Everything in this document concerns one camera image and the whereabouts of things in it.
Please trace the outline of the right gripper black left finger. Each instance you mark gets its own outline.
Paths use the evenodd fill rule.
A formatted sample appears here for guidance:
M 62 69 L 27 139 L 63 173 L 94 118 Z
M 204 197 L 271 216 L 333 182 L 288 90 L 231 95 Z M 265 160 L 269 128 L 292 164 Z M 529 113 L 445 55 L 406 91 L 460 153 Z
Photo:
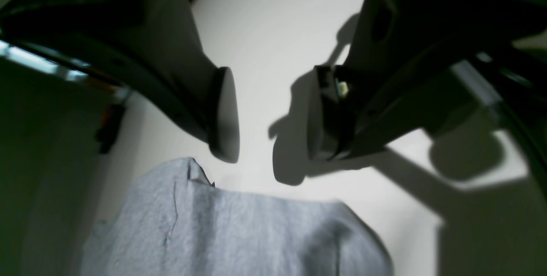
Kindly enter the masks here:
M 234 76 L 205 54 L 189 0 L 9 0 L 1 33 L 24 50 L 128 85 L 217 159 L 238 161 Z

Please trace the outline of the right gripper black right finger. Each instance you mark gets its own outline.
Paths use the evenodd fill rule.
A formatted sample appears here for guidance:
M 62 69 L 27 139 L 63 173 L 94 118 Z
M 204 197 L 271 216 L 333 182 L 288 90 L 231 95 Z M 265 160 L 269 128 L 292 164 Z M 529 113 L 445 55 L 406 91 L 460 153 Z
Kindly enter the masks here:
M 313 70 L 309 159 L 346 159 L 436 72 L 546 29 L 546 0 L 364 0 L 341 65 Z

